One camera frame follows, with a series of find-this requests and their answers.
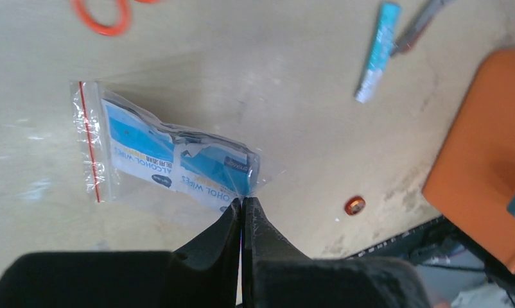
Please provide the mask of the orange handled scissors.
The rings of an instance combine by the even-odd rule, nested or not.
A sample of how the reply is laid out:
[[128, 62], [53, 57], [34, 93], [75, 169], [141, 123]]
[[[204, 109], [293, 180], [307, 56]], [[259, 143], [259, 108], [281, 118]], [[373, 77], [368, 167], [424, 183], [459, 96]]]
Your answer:
[[132, 5], [157, 4], [155, 0], [70, 1], [77, 18], [91, 31], [108, 37], [127, 32], [132, 24]]

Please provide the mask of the alcohol wipes bag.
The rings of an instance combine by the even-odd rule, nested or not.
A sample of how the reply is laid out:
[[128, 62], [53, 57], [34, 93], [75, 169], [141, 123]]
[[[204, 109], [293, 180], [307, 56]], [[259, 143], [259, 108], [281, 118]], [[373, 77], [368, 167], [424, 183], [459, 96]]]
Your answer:
[[285, 172], [260, 149], [162, 122], [96, 81], [70, 84], [73, 122], [91, 200], [142, 201], [153, 188], [224, 211]]

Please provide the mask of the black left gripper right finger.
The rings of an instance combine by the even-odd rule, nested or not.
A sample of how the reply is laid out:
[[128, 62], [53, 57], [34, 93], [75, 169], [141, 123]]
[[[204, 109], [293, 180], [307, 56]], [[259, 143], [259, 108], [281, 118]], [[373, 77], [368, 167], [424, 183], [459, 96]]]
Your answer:
[[431, 307], [416, 269], [390, 257], [312, 259], [259, 200], [241, 206], [242, 307]]

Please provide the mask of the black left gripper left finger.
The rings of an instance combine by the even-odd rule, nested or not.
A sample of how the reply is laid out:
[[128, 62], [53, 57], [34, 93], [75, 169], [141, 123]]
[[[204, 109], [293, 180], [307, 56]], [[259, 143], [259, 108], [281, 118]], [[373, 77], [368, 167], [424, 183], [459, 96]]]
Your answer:
[[173, 252], [36, 252], [0, 278], [0, 307], [234, 307], [241, 203]]

